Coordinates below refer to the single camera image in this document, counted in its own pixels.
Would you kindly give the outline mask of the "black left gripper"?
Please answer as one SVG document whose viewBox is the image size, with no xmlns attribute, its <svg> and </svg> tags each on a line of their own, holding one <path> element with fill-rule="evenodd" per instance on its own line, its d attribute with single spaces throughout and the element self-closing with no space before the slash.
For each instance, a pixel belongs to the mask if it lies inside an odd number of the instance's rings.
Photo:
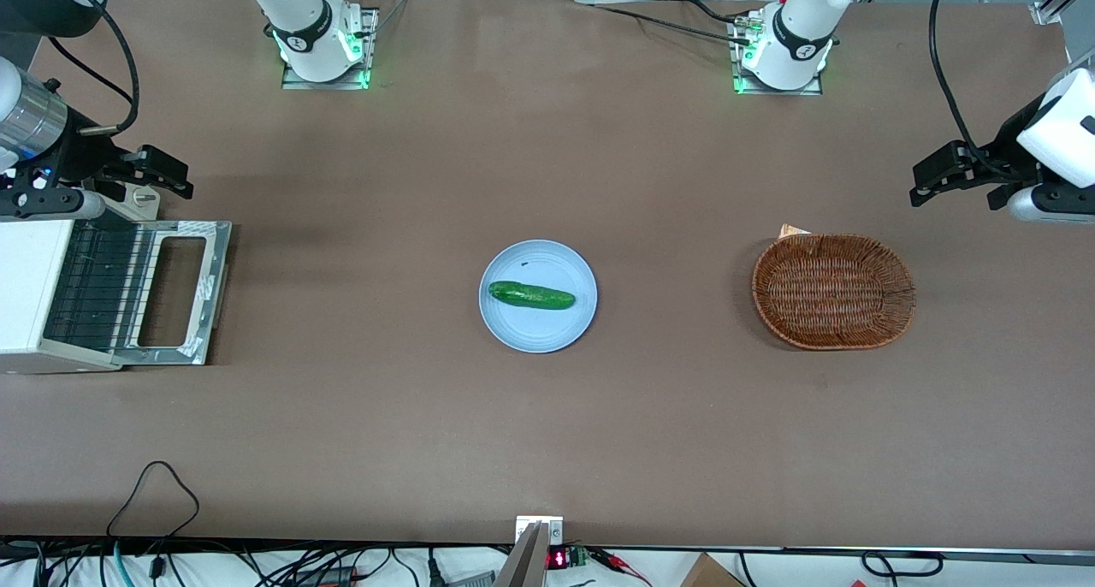
<svg viewBox="0 0 1095 587">
<path fill-rule="evenodd" d="M 909 202 L 919 208 L 942 193 L 989 184 L 1029 187 L 1044 181 L 1044 166 L 1018 142 L 1018 135 L 1035 118 L 1045 95 L 1039 95 L 1008 117 L 988 143 L 972 139 L 944 143 L 914 166 L 914 188 Z"/>
</svg>

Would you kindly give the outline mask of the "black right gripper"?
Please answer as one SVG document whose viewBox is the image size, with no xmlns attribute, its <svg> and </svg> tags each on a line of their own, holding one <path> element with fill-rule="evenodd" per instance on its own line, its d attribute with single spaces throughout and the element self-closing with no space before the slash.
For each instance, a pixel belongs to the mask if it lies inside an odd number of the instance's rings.
<svg viewBox="0 0 1095 587">
<path fill-rule="evenodd" d="M 134 152 L 134 170 L 124 161 L 126 152 L 113 143 L 110 136 L 85 136 L 82 128 L 96 127 L 78 110 L 67 107 L 67 120 L 57 141 L 30 165 L 36 176 L 43 176 L 47 188 L 80 187 L 95 189 L 113 202 L 124 202 L 126 185 L 154 187 L 191 199 L 194 186 L 188 180 L 188 165 L 151 143 L 142 143 Z"/>
</svg>

